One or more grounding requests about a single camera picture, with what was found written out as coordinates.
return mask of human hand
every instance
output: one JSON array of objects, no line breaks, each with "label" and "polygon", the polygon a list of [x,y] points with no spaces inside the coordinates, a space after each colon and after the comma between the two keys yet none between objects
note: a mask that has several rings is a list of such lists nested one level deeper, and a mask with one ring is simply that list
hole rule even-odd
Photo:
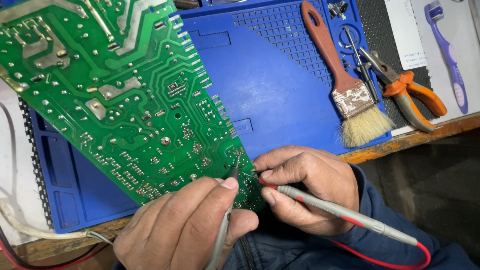
[{"label": "human hand", "polygon": [[[129,270],[203,269],[238,188],[233,177],[201,177],[145,204],[115,240],[115,254]],[[219,269],[235,241],[257,226],[254,212],[232,210]]]},{"label": "human hand", "polygon": [[[274,185],[302,181],[320,199],[358,212],[357,180],[348,163],[326,151],[284,146],[260,155],[252,162],[261,178]],[[270,187],[262,189],[277,218],[310,234],[333,236],[348,232],[353,224],[316,207],[308,206]]]}]

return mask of wooden workbench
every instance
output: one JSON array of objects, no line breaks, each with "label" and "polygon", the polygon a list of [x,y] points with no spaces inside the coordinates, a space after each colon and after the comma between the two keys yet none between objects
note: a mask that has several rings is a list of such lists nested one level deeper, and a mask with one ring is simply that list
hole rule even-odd
[{"label": "wooden workbench", "polygon": [[[393,152],[401,151],[410,147],[428,143],[440,138],[459,134],[480,127],[480,112],[461,118],[453,119],[437,125],[431,133],[413,131],[407,134],[393,137],[391,140],[371,147],[348,152],[339,155],[343,160],[351,163],[362,163],[367,160],[383,157]],[[106,238],[114,238],[123,227],[130,221],[130,217],[120,218],[99,224],[91,229],[101,233]],[[71,240],[47,240],[40,239],[15,247],[16,252],[25,261],[32,262],[48,258],[60,253],[72,251],[81,247],[93,245],[99,240],[94,238],[82,238]],[[0,253],[0,269],[10,269],[11,263],[3,253]]]}]

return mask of purple toothbrush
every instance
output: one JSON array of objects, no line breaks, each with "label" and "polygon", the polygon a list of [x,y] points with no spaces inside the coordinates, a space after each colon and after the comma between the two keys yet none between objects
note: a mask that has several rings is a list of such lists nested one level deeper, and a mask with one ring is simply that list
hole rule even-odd
[{"label": "purple toothbrush", "polygon": [[453,46],[445,40],[440,34],[437,27],[437,22],[444,18],[444,9],[440,4],[440,0],[435,0],[432,3],[425,6],[425,16],[427,22],[432,27],[433,35],[437,39],[438,44],[442,48],[445,59],[450,67],[450,74],[452,77],[453,90],[455,98],[460,110],[463,114],[468,112],[467,93],[465,92],[465,85],[463,84],[462,75],[456,66],[456,55]]}]

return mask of sleeve cuff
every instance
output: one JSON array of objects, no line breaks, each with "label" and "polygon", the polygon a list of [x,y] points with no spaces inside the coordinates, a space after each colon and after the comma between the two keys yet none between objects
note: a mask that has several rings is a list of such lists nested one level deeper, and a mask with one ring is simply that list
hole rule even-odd
[{"label": "sleeve cuff", "polygon": [[[367,217],[372,217],[372,201],[370,200],[370,196],[366,192],[367,178],[363,171],[357,165],[350,163],[349,165],[352,168],[353,173],[355,174],[355,178],[357,179],[360,197],[360,214],[363,214]],[[366,232],[367,229],[365,228],[353,226],[350,231],[344,234],[323,238],[328,240],[335,240],[346,245],[351,245],[360,240]]]}]

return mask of zipper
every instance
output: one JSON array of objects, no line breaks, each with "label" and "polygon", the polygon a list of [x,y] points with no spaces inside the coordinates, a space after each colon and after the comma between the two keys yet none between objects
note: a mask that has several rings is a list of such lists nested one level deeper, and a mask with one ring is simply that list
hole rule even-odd
[{"label": "zipper", "polygon": [[242,236],[239,238],[241,248],[243,251],[243,255],[245,256],[245,259],[247,260],[247,265],[248,265],[248,270],[255,270],[255,265],[253,264],[253,258],[252,258],[252,253],[250,252],[250,247],[248,246],[247,243],[247,237]]}]

